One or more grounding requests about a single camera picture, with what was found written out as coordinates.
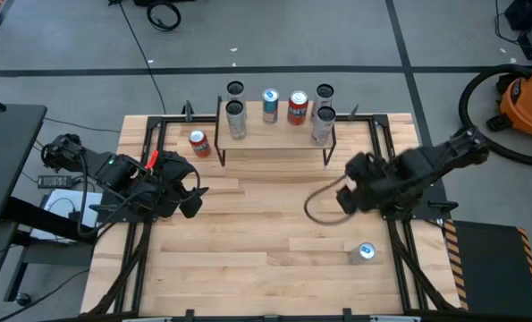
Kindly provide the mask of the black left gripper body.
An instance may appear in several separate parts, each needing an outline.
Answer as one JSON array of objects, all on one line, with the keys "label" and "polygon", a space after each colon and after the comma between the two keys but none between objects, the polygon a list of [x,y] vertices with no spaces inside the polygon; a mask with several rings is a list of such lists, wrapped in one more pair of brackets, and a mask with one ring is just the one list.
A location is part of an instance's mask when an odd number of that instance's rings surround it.
[{"label": "black left gripper body", "polygon": [[163,179],[172,185],[183,187],[182,180],[190,173],[194,173],[198,179],[198,170],[177,152],[163,151],[159,155],[159,162],[158,168]]}]

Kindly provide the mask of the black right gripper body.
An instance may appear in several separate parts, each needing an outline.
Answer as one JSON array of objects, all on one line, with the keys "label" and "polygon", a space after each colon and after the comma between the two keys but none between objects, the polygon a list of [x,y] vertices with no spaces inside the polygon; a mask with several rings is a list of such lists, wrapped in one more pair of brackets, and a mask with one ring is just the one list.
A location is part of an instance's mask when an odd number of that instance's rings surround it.
[{"label": "black right gripper body", "polygon": [[398,203],[398,181],[394,173],[397,161],[397,157],[386,160],[359,152],[346,164],[345,175],[356,183],[350,191],[357,211],[391,208]]}]

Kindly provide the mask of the Celsius can with pink band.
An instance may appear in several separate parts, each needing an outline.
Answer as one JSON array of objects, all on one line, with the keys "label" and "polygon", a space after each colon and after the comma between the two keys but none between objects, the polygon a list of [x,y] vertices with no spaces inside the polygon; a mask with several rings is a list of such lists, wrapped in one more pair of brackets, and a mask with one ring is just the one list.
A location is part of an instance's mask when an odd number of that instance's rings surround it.
[{"label": "Celsius can with pink band", "polygon": [[311,139],[315,145],[325,145],[329,141],[335,118],[336,113],[331,106],[321,106],[313,114]]}]

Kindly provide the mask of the silver Celsius can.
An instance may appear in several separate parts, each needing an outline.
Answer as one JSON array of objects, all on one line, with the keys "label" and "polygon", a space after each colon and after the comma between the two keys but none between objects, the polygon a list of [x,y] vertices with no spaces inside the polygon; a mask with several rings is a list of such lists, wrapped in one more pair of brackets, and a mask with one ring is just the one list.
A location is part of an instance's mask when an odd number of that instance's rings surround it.
[{"label": "silver Celsius can", "polygon": [[225,106],[229,131],[233,140],[243,140],[246,137],[245,106],[238,100],[232,100]]}]

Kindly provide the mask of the red Fanta can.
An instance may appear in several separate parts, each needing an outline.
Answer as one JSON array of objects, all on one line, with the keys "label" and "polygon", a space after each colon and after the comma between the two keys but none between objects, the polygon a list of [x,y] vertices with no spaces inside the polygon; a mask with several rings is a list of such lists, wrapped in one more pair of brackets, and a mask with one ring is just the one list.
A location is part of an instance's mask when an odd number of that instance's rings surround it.
[{"label": "red Fanta can", "polygon": [[189,142],[197,157],[208,157],[211,154],[207,135],[202,130],[192,130],[189,135]]},{"label": "red Fanta can", "polygon": [[293,91],[288,100],[288,123],[301,125],[308,111],[308,95],[302,90]]}]

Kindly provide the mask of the Celsius can with orange script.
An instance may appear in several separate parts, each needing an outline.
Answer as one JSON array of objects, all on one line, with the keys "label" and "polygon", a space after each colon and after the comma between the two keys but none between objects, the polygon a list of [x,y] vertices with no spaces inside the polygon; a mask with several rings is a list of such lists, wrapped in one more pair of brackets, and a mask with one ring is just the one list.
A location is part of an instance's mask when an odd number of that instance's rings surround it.
[{"label": "Celsius can with orange script", "polygon": [[226,86],[228,106],[226,110],[230,114],[241,114],[246,111],[245,87],[242,82],[233,80]]}]

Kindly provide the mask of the Celsius Peach Vibe can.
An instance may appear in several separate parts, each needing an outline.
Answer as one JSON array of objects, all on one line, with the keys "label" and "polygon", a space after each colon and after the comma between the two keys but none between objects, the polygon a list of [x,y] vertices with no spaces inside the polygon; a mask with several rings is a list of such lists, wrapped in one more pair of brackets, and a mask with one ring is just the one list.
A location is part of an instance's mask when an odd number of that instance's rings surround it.
[{"label": "Celsius Peach Vibe can", "polygon": [[316,88],[315,98],[311,110],[310,120],[316,119],[317,110],[323,106],[331,106],[334,97],[334,88],[329,84],[320,84]]}]

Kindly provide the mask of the blue silver energy drink can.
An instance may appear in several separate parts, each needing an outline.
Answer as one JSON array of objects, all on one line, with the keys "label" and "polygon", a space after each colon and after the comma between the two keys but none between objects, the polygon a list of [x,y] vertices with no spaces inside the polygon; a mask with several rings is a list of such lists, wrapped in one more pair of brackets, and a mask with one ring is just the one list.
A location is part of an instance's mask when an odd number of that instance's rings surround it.
[{"label": "blue silver energy drink can", "polygon": [[266,89],[262,93],[263,121],[276,123],[278,119],[279,92],[276,89]]},{"label": "blue silver energy drink can", "polygon": [[362,265],[371,261],[376,256],[376,248],[370,242],[362,242],[349,251],[348,259],[351,265]]}]

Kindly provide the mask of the wooden shelf with black legs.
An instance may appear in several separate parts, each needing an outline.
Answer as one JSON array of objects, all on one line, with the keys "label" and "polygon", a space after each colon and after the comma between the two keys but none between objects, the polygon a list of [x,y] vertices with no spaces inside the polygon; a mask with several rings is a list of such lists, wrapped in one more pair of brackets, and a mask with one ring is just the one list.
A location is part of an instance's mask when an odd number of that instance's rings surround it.
[{"label": "wooden shelf with black legs", "polygon": [[243,140],[234,140],[230,134],[225,107],[221,97],[217,98],[215,114],[215,138],[214,147],[221,166],[225,166],[225,152],[227,150],[261,150],[261,149],[322,149],[324,165],[329,160],[336,146],[335,129],[332,128],[327,142],[316,145],[311,139],[314,124],[310,121],[302,125],[291,125],[286,118],[279,117],[276,123],[265,123],[262,115],[261,101],[247,101],[249,111],[246,119],[246,137]]}]

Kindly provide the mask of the white paper sheet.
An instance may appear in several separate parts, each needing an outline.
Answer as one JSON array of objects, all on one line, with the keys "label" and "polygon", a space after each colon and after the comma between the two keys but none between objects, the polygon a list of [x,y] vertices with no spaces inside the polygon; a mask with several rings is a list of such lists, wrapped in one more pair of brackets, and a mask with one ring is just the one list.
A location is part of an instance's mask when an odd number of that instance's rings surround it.
[{"label": "white paper sheet", "polygon": [[[54,190],[47,198],[43,209],[61,217],[77,221],[80,213],[82,197],[82,191]],[[82,219],[82,223],[84,225],[93,227],[97,224],[97,211],[92,210],[90,206],[98,205],[101,202],[101,199],[102,194],[99,192],[86,193],[86,206]],[[75,243],[74,240],[69,240],[63,236],[45,232],[39,229],[33,229],[30,232],[30,237],[49,242],[60,242],[65,244]]]}]

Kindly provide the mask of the black power adapter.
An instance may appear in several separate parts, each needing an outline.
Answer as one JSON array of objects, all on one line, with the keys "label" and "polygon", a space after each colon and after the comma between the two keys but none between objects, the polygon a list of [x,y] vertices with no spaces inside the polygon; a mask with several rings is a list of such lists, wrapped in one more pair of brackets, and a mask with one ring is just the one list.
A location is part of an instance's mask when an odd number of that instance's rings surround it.
[{"label": "black power adapter", "polygon": [[39,189],[70,189],[73,186],[70,175],[40,175],[37,179]]}]

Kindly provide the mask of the black mat with hazard stripes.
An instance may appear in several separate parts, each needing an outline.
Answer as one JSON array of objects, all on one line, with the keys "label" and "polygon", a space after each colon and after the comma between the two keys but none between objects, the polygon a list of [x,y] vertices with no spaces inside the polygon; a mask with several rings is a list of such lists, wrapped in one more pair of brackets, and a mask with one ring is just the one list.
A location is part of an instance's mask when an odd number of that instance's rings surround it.
[{"label": "black mat with hazard stripes", "polygon": [[462,308],[532,318],[532,251],[525,229],[447,220],[444,237]]}]

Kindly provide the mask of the black desk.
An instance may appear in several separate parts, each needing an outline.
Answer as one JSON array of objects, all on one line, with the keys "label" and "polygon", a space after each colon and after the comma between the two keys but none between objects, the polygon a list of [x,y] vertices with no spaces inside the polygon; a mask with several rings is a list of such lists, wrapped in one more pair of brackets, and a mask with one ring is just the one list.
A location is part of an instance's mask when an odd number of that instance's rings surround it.
[{"label": "black desk", "polygon": [[0,216],[41,129],[47,108],[9,105],[0,113]]}]

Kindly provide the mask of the black aluminium table frame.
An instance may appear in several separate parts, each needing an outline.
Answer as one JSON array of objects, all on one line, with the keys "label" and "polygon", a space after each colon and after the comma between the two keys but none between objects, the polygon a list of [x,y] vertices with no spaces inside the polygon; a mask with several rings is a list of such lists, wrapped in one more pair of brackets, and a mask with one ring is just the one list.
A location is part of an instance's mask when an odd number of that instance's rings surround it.
[{"label": "black aluminium table frame", "polygon": [[[116,300],[136,317],[333,318],[401,315],[431,308],[429,292],[396,253],[404,242],[443,301],[460,303],[446,240],[439,227],[415,218],[395,223],[377,211],[346,216],[336,192],[346,164],[359,152],[391,158],[415,148],[409,114],[338,114],[336,146],[324,165],[322,149],[227,150],[214,147],[215,114],[128,115],[118,152],[147,162],[154,150],[174,151],[198,170],[203,195],[193,218],[181,212],[150,224],[120,223],[98,241],[82,310],[91,312],[122,266],[137,268]],[[197,157],[192,130],[211,147]],[[362,242],[376,256],[351,265]]]}]

